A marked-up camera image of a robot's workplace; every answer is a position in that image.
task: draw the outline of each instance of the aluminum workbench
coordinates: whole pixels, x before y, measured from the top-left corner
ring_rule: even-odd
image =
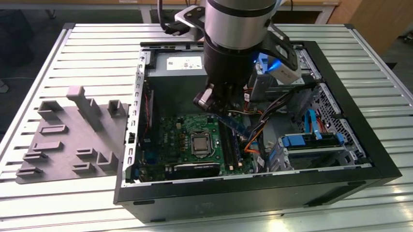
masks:
[[[111,229],[167,231],[411,231],[413,97],[358,32],[343,25],[279,25],[291,40],[314,40],[399,167],[402,177],[333,205],[173,221],[145,226],[112,204],[115,176],[14,183],[33,138],[42,100],[65,99],[83,85],[97,104],[132,103],[143,41],[185,41],[155,24],[80,24],[64,29],[0,144],[0,230],[38,232]]]

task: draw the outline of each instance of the floor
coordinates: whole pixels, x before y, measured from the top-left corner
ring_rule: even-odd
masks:
[[[96,11],[57,11],[56,19],[49,20],[44,11],[28,10],[24,15],[34,31],[29,47],[34,59],[21,67],[8,67],[0,62],[0,79],[9,86],[9,91],[0,94],[0,140],[13,120],[20,104],[42,66],[44,60],[67,22],[75,23],[141,23],[139,11],[96,10]],[[385,62],[397,62],[394,73],[413,91],[413,44],[397,40],[382,56]]]

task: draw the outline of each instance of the motherboard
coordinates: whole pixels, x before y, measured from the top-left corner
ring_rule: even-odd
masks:
[[[177,179],[176,173],[179,178],[199,178],[252,172],[239,138],[210,115],[161,117],[157,152],[145,153],[144,163],[147,181]]]

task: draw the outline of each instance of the green motherboard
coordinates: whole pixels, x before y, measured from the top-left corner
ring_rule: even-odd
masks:
[[[195,155],[198,148],[206,151],[204,155]],[[220,167],[219,176],[248,174],[252,172],[251,158],[248,154],[243,153],[239,145],[236,153],[240,158],[239,165],[228,165],[226,155],[230,156],[231,154],[224,154],[219,121],[214,116],[163,117],[159,121],[156,161],[152,160],[151,165],[145,165],[147,176],[149,177],[147,181],[165,180],[165,166],[181,163],[218,163]]]

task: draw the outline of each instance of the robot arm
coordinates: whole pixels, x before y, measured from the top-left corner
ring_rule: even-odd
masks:
[[[194,103],[207,112],[226,113],[235,92],[250,79],[259,53],[274,57],[270,66],[274,70],[283,70],[270,73],[283,73],[290,83],[298,78],[296,55],[288,38],[271,25],[276,3],[276,0],[206,0],[204,8],[191,6],[175,16],[187,25],[181,32],[191,39],[199,34],[204,37],[207,82]],[[275,33],[267,30],[270,25]]]

